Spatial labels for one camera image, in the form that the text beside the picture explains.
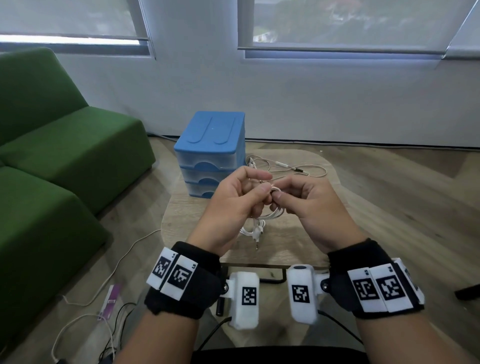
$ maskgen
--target wristband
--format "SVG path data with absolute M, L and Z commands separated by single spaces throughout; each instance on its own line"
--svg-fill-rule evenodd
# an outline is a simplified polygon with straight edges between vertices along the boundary
M 147 279 L 145 305 L 155 315 L 170 312 L 199 319 L 222 291 L 220 258 L 196 246 L 177 242 L 164 248 Z
M 400 259 L 371 240 L 328 254 L 329 293 L 355 317 L 373 319 L 424 309 L 425 298 Z

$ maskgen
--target blue lid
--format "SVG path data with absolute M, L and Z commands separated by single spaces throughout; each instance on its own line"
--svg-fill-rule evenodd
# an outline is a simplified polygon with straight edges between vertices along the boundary
M 244 112 L 197 111 L 176 142 L 176 152 L 233 154 Z

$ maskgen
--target left hand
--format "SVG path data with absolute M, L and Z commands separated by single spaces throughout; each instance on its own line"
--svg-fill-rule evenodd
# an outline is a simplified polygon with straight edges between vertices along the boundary
M 265 170 L 240 167 L 218 185 L 187 243 L 222 256 L 234 244 L 247 218 L 257 218 L 272 203 Z

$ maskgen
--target blue plastic drawer organizer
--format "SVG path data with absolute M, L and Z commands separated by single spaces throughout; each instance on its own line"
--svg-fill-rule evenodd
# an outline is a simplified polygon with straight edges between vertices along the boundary
M 174 149 L 189 195 L 212 197 L 245 164 L 245 113 L 196 112 Z

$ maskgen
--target window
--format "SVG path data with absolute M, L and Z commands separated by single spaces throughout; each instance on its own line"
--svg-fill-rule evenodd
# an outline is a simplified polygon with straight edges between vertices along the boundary
M 139 0 L 0 2 L 0 50 L 32 45 L 67 53 L 149 54 Z
M 238 0 L 238 48 L 445 54 L 475 0 Z

